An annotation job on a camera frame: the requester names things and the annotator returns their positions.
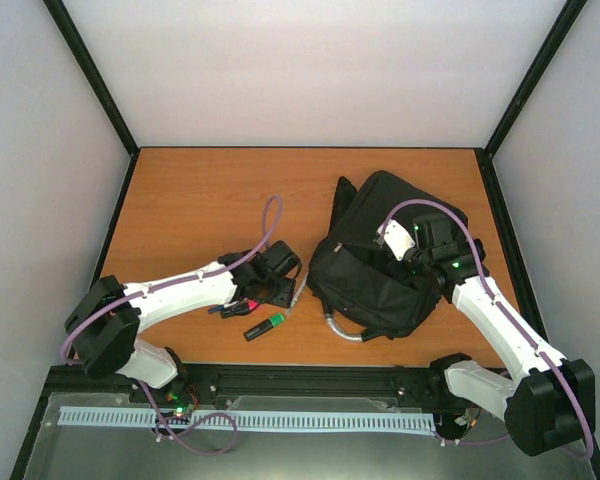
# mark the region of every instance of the wooden table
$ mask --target wooden table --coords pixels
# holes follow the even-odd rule
[[[261,238],[262,207],[274,193],[283,197],[284,211],[273,239],[285,240],[306,265],[326,235],[338,177],[360,187],[381,169],[464,210],[472,233],[484,243],[485,264],[514,302],[475,155],[463,149],[142,149],[103,276],[157,280],[251,248]],[[279,310],[267,306],[222,320],[200,309],[162,322],[142,338],[170,346],[188,362],[426,366],[464,352],[484,366],[502,365],[477,328],[444,300],[409,337],[356,344],[328,329],[320,303],[307,289],[284,324],[245,341],[244,331]],[[338,320],[348,331],[361,330]]]

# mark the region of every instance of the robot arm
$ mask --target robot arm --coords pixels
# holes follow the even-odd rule
[[[197,270],[151,282],[122,285],[113,276],[95,282],[65,322],[68,334],[102,307],[123,298],[128,301],[89,324],[73,340],[86,375],[102,378],[119,373],[161,389],[186,370],[179,368],[181,362],[171,349],[137,338],[147,328],[191,310],[244,298],[287,308],[295,280],[286,275],[300,268],[300,259],[284,242],[274,243],[232,270],[205,276],[242,255],[227,254]],[[178,383],[182,388],[187,382],[179,379]]]
[[[501,294],[486,272],[487,294],[468,243],[453,239],[446,215],[416,218],[415,239],[391,220],[384,237],[396,259],[410,270],[429,278],[445,299],[464,313],[502,359],[511,378],[482,368],[464,354],[438,359],[431,364],[439,400],[445,395],[465,398],[505,422],[518,447],[537,455],[582,438],[580,422],[544,355],[558,367],[576,394],[585,418],[594,429],[595,385],[591,368],[583,361],[569,362],[540,337]],[[480,261],[484,250],[476,241]],[[524,334],[507,318],[509,313]]]

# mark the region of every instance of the black frame bar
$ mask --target black frame bar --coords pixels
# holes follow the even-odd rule
[[[507,211],[506,202],[502,195],[493,159],[586,2],[587,0],[566,0],[489,142],[484,148],[474,150],[521,313],[530,325],[545,338],[546,332]],[[44,0],[44,3],[100,101],[102,108],[109,117],[111,124],[120,137],[120,141],[130,155],[129,167],[94,272],[93,280],[95,281],[102,272],[111,239],[138,161],[140,148],[133,139],[64,3],[62,0]],[[226,399],[230,400],[236,395],[245,393],[296,395],[302,392],[304,394],[309,393],[311,396],[395,397],[397,404],[403,407],[419,406],[425,410],[435,407],[438,412],[445,410],[441,410],[439,405],[431,405],[430,402],[428,403],[427,395],[422,395],[423,379],[428,371],[426,368],[260,367],[237,365],[189,365],[188,367],[191,369],[192,375],[196,377],[196,383],[201,385],[204,391],[202,399],[219,407]],[[212,384],[220,388],[209,388]],[[397,394],[398,390],[403,390],[401,388],[403,386],[413,388]],[[131,381],[122,376],[112,376],[101,381],[93,381],[87,379],[79,367],[52,367],[14,465],[11,475],[12,480],[20,480],[24,477],[49,396],[52,393],[71,392],[129,393],[132,397],[138,395],[137,391],[132,390]],[[454,411],[464,408],[463,402],[459,399],[457,404],[448,405],[447,410]],[[600,451],[597,443],[591,465],[596,478],[600,479]]]

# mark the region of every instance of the brown wood surface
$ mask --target brown wood surface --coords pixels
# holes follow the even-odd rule
[[[261,237],[262,207],[274,193],[283,197],[284,211],[273,239],[285,240],[306,265],[326,234],[338,177],[360,187],[380,169],[464,210],[472,233],[484,243],[485,264],[514,300],[472,150],[143,149],[103,275],[115,274],[121,282],[157,280],[251,248]],[[473,324],[444,300],[407,338],[355,344],[326,327],[320,304],[307,289],[286,322],[247,343],[243,332],[278,310],[266,307],[222,320],[200,309],[142,337],[170,346],[190,362],[425,366],[464,352],[485,366],[502,365]],[[341,316],[338,320],[351,332],[361,330]]]

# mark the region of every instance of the gray floor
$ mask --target gray floor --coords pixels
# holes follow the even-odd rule
[[[63,404],[82,404],[66,402]],[[588,463],[560,450],[530,458],[511,441],[489,447],[440,447],[429,437],[404,434],[243,433],[234,451],[195,456],[172,442],[156,443],[149,429],[53,426],[50,405],[27,478],[67,479],[593,479]],[[467,439],[503,433],[483,414]],[[227,432],[193,433],[199,448],[219,448]]]

